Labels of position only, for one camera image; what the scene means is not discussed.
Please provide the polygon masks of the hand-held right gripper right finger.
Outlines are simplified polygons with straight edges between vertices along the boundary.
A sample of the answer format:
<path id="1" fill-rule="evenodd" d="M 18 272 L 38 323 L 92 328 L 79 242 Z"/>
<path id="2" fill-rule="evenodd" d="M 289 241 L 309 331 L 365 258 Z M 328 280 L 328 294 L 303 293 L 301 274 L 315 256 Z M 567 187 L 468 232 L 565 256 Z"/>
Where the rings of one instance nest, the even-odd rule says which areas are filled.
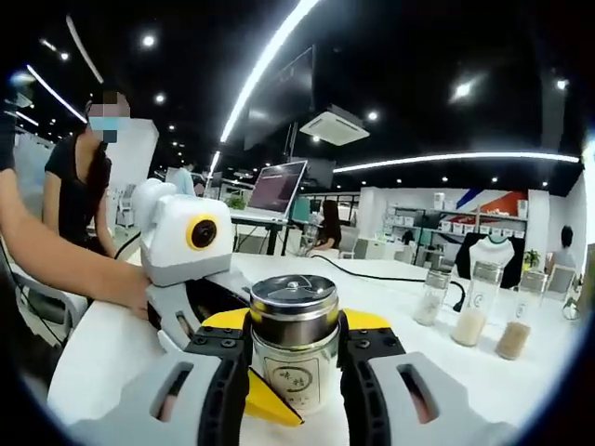
<path id="1" fill-rule="evenodd" d="M 510 445 L 516 429 L 469 405 L 467 389 L 382 317 L 338 314 L 338 366 L 351 445 Z"/>

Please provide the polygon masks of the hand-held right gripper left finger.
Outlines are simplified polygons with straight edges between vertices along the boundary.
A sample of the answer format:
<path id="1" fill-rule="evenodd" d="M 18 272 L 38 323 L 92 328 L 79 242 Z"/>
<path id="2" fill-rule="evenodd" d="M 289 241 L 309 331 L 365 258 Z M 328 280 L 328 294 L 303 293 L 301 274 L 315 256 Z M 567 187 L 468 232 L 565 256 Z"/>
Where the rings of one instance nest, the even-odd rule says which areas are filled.
<path id="1" fill-rule="evenodd" d="M 69 433 L 86 445 L 237 445 L 251 360 L 248 310 L 217 313 L 130 381 L 114 408 Z"/>

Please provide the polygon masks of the person's left hand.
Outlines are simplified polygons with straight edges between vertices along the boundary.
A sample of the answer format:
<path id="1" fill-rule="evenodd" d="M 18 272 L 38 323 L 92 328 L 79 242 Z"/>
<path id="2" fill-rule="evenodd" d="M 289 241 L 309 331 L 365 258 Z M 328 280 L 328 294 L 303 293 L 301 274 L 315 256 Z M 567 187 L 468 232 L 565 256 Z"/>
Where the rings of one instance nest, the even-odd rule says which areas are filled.
<path id="1" fill-rule="evenodd" d="M 140 270 L 128 272 L 122 284 L 122 293 L 126 305 L 141 320 L 148 320 L 146 290 L 150 281 Z"/>

